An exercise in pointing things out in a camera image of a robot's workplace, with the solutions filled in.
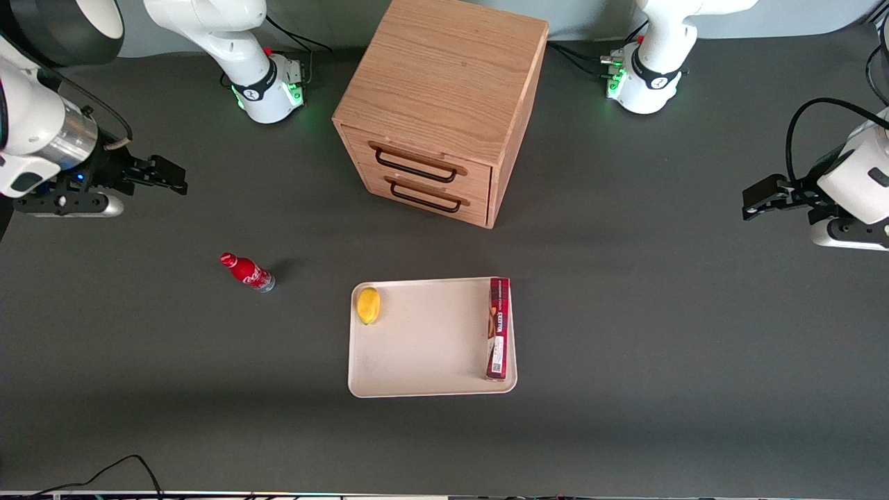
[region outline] black strap band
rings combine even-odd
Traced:
[[[639,77],[645,80],[645,84],[648,85],[648,88],[652,90],[660,90],[667,86],[670,82],[673,81],[679,75],[679,70],[670,71],[669,73],[658,73],[657,71],[651,71],[646,68],[642,61],[639,60],[639,48],[633,51],[633,56],[630,58],[630,62],[633,64],[633,71],[636,72]]]
[[[252,85],[231,85],[235,88],[237,93],[241,94],[248,101],[259,101],[262,99],[262,96],[265,95],[266,91],[275,83],[275,79],[277,78],[277,64],[271,59],[267,58],[267,60],[268,72],[259,82]]]

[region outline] lemon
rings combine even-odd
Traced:
[[[355,309],[358,317],[365,325],[370,325],[380,316],[380,292],[376,288],[367,287],[358,294],[358,304]]]

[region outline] wooden cabinet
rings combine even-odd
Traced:
[[[365,187],[493,227],[548,33],[460,0],[392,0],[333,113]]]

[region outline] tray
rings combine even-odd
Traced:
[[[364,288],[380,292],[370,325],[355,303]],[[362,283],[352,291],[348,389],[358,398],[499,394],[518,382],[512,297],[507,379],[485,379],[491,278]]]

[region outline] plastic bottle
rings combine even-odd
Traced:
[[[261,294],[275,287],[275,277],[250,259],[226,252],[220,255],[220,262],[231,271],[235,279],[254,290],[259,290]]]

